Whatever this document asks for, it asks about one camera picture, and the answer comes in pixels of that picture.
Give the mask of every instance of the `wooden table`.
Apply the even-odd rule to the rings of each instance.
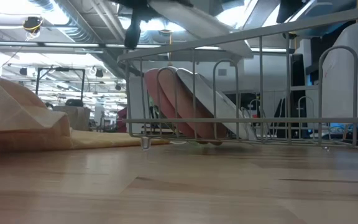
[[[5,154],[0,223],[358,223],[358,153],[223,144]]]

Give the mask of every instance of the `dish rack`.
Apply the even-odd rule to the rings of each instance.
[[[338,22],[346,22],[346,21],[354,21],[358,19],[358,9],[353,9],[349,11],[343,11],[343,12],[337,12],[335,14],[325,15],[325,16],[319,16],[319,17],[313,17],[311,19],[305,19],[303,21],[295,21],[295,22],[289,22],[284,24],[279,24],[275,26],[270,27],[261,27],[258,29],[252,29],[252,30],[244,30],[236,33],[231,33],[225,36],[220,37],[212,37],[208,39],[201,39],[201,40],[195,40],[191,42],[185,42],[180,44],[174,44],[174,45],[166,45],[162,47],[157,47],[154,49],[146,49],[146,50],[138,50],[135,52],[126,52],[123,55],[120,55],[118,58],[119,62],[126,63],[126,85],[127,85],[127,109],[128,109],[128,117],[125,120],[126,123],[129,124],[129,134],[133,137],[141,138],[142,139],[142,148],[143,150],[148,150],[150,147],[150,140],[151,139],[169,139],[169,140],[184,140],[184,141],[204,141],[204,142],[243,142],[251,145],[289,145],[289,146],[317,146],[321,147],[322,149],[329,150],[330,147],[349,147],[358,149],[357,143],[357,131],[353,132],[352,135],[352,143],[345,143],[338,140],[333,140],[331,138],[329,139],[323,139],[323,130],[329,131],[329,128],[323,128],[324,123],[351,123],[353,124],[353,127],[357,127],[358,124],[358,117],[357,117],[357,71],[358,71],[358,56],[354,49],[344,46],[344,45],[338,45],[331,47],[330,49],[327,49],[320,57],[319,59],[319,85],[318,85],[318,117],[317,118],[292,118],[288,117],[288,111],[291,111],[291,103],[290,103],[290,95],[292,91],[298,91],[298,90],[307,90],[307,86],[297,86],[296,90],[292,90],[291,88],[291,73],[290,73],[290,38],[289,33],[294,30],[301,30],[301,29],[308,29],[312,27],[319,27],[319,26],[325,26],[328,24],[335,24]],[[286,94],[286,108],[285,108],[285,117],[284,118],[266,118],[264,116],[264,109],[263,109],[263,101],[264,101],[264,71],[263,71],[263,37],[267,35],[273,35],[273,34],[284,34],[286,37],[286,66],[287,66],[287,86],[285,87],[285,94]],[[142,119],[132,119],[131,116],[131,110],[136,110],[135,108],[131,108],[131,91],[130,91],[130,75],[129,75],[129,65],[132,63],[132,61],[138,60],[140,63],[140,70],[143,70],[143,60],[144,58],[151,56],[151,55],[158,55],[158,54],[167,54],[176,52],[179,50],[192,50],[193,51],[193,84],[195,84],[195,75],[196,74],[196,54],[195,51],[200,48],[204,47],[205,45],[212,46],[212,45],[218,45],[228,42],[234,42],[238,40],[247,40],[251,38],[259,38],[259,60],[260,60],[260,86],[259,86],[259,109],[261,118],[240,118],[239,112],[240,111],[240,105],[239,105],[239,72],[238,68],[235,66],[236,72],[235,72],[235,79],[236,79],[236,110],[237,110],[237,116],[233,118],[218,118],[216,116],[216,99],[215,95],[213,96],[213,103],[214,103],[214,118],[178,118],[178,103],[177,101],[173,104],[175,107],[176,117],[175,118],[166,118],[166,119],[148,119],[146,118],[146,113],[148,113],[145,110],[145,98],[148,97],[148,94],[144,93],[144,74],[141,76],[141,88],[142,88],[142,102],[143,102],[143,118]],[[328,53],[332,50],[336,49],[345,49],[348,52],[350,52],[353,55],[354,58],[354,85],[353,85],[353,114],[350,118],[324,118],[322,116],[322,81],[323,81],[323,62],[328,55]],[[216,62],[214,68],[213,68],[213,90],[216,91],[216,68],[221,62],[231,62],[232,65],[235,65],[231,59],[223,59],[218,62]],[[159,73],[162,71],[169,69],[167,67],[160,68]],[[193,110],[196,108],[196,93],[193,95]],[[135,134],[132,131],[132,125],[133,124],[143,124],[144,125],[144,132],[143,134]],[[173,127],[175,127],[178,123],[213,123],[214,124],[214,132],[215,132],[215,138],[212,139],[201,139],[197,136],[195,133],[195,136],[193,138],[189,137],[183,137],[179,134],[178,129],[174,128],[175,131],[172,135],[163,135],[162,132],[157,134],[153,134],[151,132],[148,132],[147,126],[151,126],[152,123],[158,123],[161,124],[172,124]],[[236,123],[237,125],[237,131],[234,133],[234,138],[217,138],[216,137],[216,124],[217,123]],[[257,140],[250,140],[250,139],[241,139],[239,138],[239,123],[248,123],[248,124],[254,124],[259,123],[260,126],[255,127],[257,129],[260,129],[260,135],[257,137]],[[269,123],[285,123],[284,127],[274,127],[274,129],[284,129],[286,133],[285,138],[277,138],[274,135],[274,129],[273,133],[270,133],[270,128],[267,124]],[[315,139],[313,135],[313,139],[303,139],[303,138],[292,138],[291,133],[292,130],[299,130],[301,129],[310,129],[310,128],[304,128],[304,127],[292,127],[293,123],[313,123],[317,125],[318,127],[318,137]]]

